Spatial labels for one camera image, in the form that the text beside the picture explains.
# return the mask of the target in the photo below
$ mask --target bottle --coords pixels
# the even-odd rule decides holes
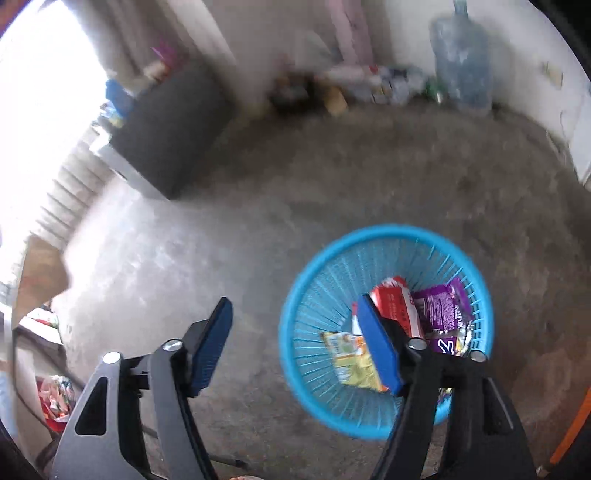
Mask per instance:
[[[134,109],[135,99],[115,79],[109,79],[105,83],[105,98],[111,102],[113,108],[121,118],[127,118]]]
[[[437,78],[457,108],[484,116],[492,107],[488,35],[468,17],[465,0],[455,0],[454,7],[454,15],[431,22]]]

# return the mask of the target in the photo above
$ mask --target wall outlet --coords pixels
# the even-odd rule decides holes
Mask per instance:
[[[542,74],[554,85],[558,90],[562,90],[562,82],[564,79],[564,72],[560,67],[551,64],[549,61],[540,64]]]

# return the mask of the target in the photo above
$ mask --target yellow object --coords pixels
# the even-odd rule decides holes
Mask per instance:
[[[322,332],[322,339],[332,356],[340,383],[352,387],[370,388],[378,392],[388,391],[379,379],[378,371],[362,335]]]
[[[324,106],[332,116],[339,116],[347,110],[347,100],[339,88],[331,86],[324,95]]]

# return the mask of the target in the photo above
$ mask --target food wrapper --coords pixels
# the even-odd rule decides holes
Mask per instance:
[[[432,350],[449,355],[466,355],[473,335],[470,300],[456,277],[413,294],[425,338]]]
[[[68,421],[76,403],[72,382],[60,375],[52,375],[43,380],[39,398],[46,417],[57,423]]]
[[[386,278],[369,296],[382,317],[398,322],[410,338],[425,338],[413,297],[403,278]]]
[[[347,332],[322,332],[339,382],[352,387],[386,392],[362,335]]]

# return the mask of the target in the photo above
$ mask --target clutter on floor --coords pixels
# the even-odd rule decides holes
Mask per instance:
[[[37,388],[48,427],[56,433],[63,432],[76,405],[72,382],[63,375],[37,377]]]
[[[349,102],[403,106],[416,96],[438,105],[449,99],[457,109],[476,115],[490,112],[488,36],[468,17],[466,1],[454,1],[453,15],[431,22],[436,76],[413,65],[375,64],[359,0],[334,0],[328,7],[339,51],[334,52],[315,32],[297,35],[295,60],[286,62],[269,93],[279,113],[304,113],[324,103],[329,114],[338,116]]]

